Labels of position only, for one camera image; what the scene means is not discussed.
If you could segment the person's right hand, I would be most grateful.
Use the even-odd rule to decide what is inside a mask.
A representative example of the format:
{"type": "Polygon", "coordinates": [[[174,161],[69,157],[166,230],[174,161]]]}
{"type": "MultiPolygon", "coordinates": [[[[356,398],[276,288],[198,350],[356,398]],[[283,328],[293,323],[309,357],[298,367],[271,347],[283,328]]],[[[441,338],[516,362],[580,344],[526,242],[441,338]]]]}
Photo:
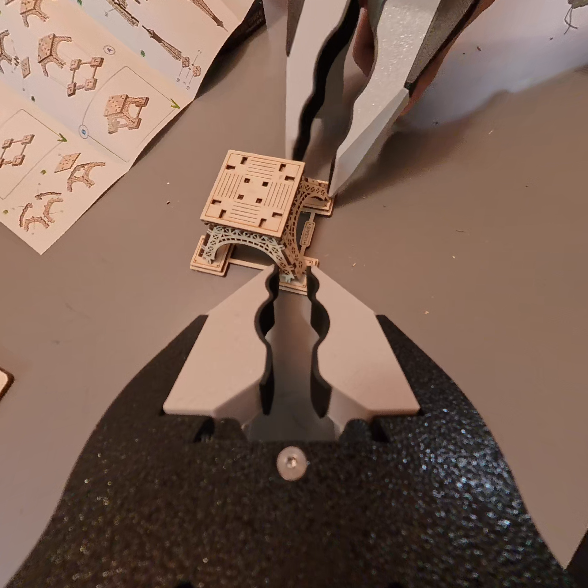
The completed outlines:
{"type": "Polygon", "coordinates": [[[368,1],[359,2],[359,18],[356,27],[352,56],[365,77],[371,75],[376,59],[378,12],[371,9],[368,1]]]}

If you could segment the wooden tower arch model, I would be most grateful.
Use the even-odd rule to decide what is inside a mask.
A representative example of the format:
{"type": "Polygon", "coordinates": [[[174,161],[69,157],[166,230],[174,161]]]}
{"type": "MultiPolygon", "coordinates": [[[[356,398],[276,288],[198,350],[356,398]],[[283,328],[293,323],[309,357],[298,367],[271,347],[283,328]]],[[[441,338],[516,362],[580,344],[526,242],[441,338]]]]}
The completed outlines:
{"type": "Polygon", "coordinates": [[[223,272],[231,246],[246,245],[272,258],[282,283],[300,281],[307,261],[299,249],[302,212],[330,216],[328,183],[304,176],[303,162],[230,150],[204,205],[207,225],[196,259],[223,272]]]}

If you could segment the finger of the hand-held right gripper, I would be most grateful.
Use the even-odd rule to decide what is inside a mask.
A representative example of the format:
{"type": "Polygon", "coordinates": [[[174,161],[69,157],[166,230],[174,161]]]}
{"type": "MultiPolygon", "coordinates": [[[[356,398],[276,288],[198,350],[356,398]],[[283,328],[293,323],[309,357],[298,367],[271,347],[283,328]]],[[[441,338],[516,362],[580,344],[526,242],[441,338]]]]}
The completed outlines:
{"type": "Polygon", "coordinates": [[[343,65],[359,19],[358,1],[288,1],[285,152],[303,160],[329,77],[342,90],[343,65]]]}
{"type": "Polygon", "coordinates": [[[349,183],[390,120],[408,101],[406,82],[437,12],[438,1],[367,1],[362,34],[371,34],[373,62],[339,146],[329,183],[334,196],[349,183]]]}

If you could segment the wooden square base frame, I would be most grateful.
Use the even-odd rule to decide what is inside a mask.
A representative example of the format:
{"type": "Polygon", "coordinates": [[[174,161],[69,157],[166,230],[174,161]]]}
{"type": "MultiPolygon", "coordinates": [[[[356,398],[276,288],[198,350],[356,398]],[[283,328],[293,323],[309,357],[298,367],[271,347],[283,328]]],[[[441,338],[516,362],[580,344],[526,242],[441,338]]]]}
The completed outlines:
{"type": "Polygon", "coordinates": [[[223,224],[211,225],[198,242],[190,268],[218,276],[226,274],[230,263],[265,269],[265,264],[232,257],[235,246],[249,246],[269,256],[278,267],[280,289],[307,294],[306,267],[319,265],[318,259],[306,254],[316,228],[315,217],[330,217],[334,208],[334,198],[329,196],[328,188],[327,181],[303,176],[284,231],[278,237],[223,224]]]}

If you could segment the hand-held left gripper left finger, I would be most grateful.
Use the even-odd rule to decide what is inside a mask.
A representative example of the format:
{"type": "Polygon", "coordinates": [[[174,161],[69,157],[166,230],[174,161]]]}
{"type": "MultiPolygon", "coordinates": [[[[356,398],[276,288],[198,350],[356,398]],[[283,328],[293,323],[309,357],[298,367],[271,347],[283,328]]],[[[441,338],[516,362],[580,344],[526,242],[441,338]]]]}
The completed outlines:
{"type": "Polygon", "coordinates": [[[168,415],[255,419],[274,397],[272,348],[279,269],[269,266],[214,307],[176,379],[168,415]]]}

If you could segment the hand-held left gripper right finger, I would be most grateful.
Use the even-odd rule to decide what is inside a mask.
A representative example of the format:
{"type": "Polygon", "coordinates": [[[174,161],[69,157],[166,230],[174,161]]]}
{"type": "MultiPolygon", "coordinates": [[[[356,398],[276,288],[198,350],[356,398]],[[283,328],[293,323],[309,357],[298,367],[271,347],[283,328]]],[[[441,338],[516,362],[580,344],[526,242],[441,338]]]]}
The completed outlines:
{"type": "Polygon", "coordinates": [[[375,313],[315,266],[307,268],[311,401],[329,419],[413,416],[420,405],[375,313]]]}

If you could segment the grey desk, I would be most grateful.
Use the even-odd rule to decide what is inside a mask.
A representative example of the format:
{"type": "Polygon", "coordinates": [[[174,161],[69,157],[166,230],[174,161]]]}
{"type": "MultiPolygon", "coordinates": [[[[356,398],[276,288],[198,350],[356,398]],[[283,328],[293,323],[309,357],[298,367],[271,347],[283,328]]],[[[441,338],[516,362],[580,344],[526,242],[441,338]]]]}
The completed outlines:
{"type": "Polygon", "coordinates": [[[587,67],[460,101],[516,64],[496,1],[335,198],[317,278],[374,314],[422,404],[311,403],[320,292],[280,292],[270,415],[165,415],[212,309],[258,271],[189,269],[229,149],[283,156],[287,9],[214,66],[130,171],[37,254],[1,228],[1,587],[571,586],[587,537],[587,67]]]}

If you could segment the paper instruction sheet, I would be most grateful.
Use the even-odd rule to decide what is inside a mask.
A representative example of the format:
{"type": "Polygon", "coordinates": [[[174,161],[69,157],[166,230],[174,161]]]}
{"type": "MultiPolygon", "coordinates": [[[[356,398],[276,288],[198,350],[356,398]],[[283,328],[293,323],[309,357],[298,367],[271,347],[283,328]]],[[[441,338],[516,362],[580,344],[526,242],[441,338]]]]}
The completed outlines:
{"type": "Polygon", "coordinates": [[[1,1],[1,224],[43,254],[264,24],[262,1],[1,1]]]}

